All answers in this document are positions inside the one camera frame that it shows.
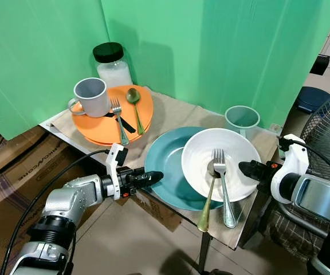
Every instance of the cup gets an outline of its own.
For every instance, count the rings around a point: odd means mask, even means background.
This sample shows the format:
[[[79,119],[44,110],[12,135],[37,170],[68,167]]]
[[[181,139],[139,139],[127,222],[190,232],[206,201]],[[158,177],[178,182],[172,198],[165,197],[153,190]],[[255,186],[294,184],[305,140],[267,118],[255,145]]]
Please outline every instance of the cup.
[[[226,110],[225,119],[226,129],[239,133],[246,138],[246,131],[257,126],[261,117],[251,107],[236,105]]]
[[[75,115],[88,115],[90,117],[102,117],[111,108],[106,83],[96,77],[85,78],[79,81],[73,88],[76,98],[68,102],[68,109]],[[80,102],[83,111],[73,111],[72,107]]]

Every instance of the orange plate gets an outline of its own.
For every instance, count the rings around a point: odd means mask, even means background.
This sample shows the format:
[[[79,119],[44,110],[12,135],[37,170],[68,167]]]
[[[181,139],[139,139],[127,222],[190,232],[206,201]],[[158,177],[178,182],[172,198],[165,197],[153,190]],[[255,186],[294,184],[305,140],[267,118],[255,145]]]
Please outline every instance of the orange plate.
[[[137,118],[134,105],[130,104],[125,98],[127,91],[130,88],[136,88],[141,99],[137,103],[137,110],[143,127],[146,129],[152,119],[154,105],[150,91],[146,88],[137,85],[127,85],[108,89],[109,97],[117,97],[121,105],[121,115],[136,132],[129,133],[125,130],[128,139],[131,141],[139,137],[137,133]],[[77,103],[73,107],[74,111],[82,111],[82,107]],[[113,144],[120,143],[119,123],[115,120],[116,117],[89,117],[87,115],[77,116],[72,114],[72,119],[78,131],[81,132],[87,139],[97,143]]]
[[[145,133],[147,133],[148,129],[150,128],[151,126],[151,123],[147,126],[147,128],[144,130]],[[134,142],[135,140],[138,140],[140,139],[141,136],[139,135],[138,137],[135,137],[134,139],[131,140],[131,142]],[[91,142],[93,144],[96,144],[96,145],[100,145],[100,146],[111,146],[113,145],[113,143],[100,143],[100,142],[96,142],[92,139],[89,139],[88,137],[85,137],[85,139],[88,141],[88,142]]]

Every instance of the black lid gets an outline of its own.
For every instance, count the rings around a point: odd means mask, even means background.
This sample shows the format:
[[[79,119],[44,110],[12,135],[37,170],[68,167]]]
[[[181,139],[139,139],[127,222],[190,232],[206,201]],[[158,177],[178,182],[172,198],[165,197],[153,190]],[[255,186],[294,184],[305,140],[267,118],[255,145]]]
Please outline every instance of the black lid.
[[[123,47],[116,42],[107,42],[96,46],[92,53],[97,62],[110,63],[120,60],[124,53]]]

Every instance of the white deep plate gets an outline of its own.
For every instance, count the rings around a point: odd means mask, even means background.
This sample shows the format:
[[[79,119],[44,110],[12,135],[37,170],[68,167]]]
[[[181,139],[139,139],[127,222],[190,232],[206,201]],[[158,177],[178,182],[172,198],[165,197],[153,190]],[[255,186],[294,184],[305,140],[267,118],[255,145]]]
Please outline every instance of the white deep plate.
[[[243,175],[239,162],[261,161],[257,150],[243,136],[233,131],[212,128],[196,133],[186,143],[182,153],[182,170],[190,186],[207,197],[212,177],[207,172],[207,164],[213,159],[213,149],[221,148],[226,155],[226,185],[231,202],[249,196],[257,187],[258,182]],[[215,180],[212,200],[223,201],[221,179]]]

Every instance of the glass jar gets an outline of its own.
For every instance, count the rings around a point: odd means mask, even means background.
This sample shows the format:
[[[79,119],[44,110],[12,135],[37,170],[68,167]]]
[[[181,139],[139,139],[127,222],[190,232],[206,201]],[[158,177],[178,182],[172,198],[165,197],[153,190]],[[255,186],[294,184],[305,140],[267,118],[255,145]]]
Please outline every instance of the glass jar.
[[[92,53],[98,62],[97,73],[108,88],[133,84],[123,47],[119,43],[100,44],[92,50]]]

